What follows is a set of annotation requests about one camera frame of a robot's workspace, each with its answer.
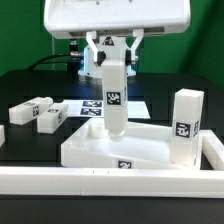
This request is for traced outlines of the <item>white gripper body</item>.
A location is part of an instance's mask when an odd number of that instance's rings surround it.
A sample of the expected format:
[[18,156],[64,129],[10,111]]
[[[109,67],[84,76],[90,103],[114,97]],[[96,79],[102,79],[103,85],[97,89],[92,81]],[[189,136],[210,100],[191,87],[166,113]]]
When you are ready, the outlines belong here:
[[57,39],[184,32],[191,20],[190,0],[45,0],[44,26]]

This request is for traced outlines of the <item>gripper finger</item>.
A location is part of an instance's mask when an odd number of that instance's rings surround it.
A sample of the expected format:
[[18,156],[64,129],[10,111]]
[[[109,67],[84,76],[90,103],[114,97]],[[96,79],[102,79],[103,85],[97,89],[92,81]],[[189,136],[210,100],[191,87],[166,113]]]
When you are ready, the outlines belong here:
[[95,31],[90,31],[86,33],[86,41],[93,51],[93,62],[96,66],[101,66],[103,61],[106,58],[106,54],[104,51],[100,51],[94,40],[97,38],[97,33]]
[[125,63],[126,64],[135,64],[138,60],[138,56],[136,55],[136,51],[144,37],[143,29],[134,29],[133,30],[134,42],[132,46],[126,50],[125,55]]

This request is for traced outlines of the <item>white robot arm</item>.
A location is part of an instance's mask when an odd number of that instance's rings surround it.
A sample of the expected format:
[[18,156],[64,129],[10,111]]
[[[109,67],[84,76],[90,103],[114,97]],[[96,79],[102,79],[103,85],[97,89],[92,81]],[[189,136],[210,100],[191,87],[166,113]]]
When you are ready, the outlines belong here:
[[85,75],[123,81],[146,36],[182,33],[191,18],[190,0],[46,0],[44,25],[57,39],[84,38]]

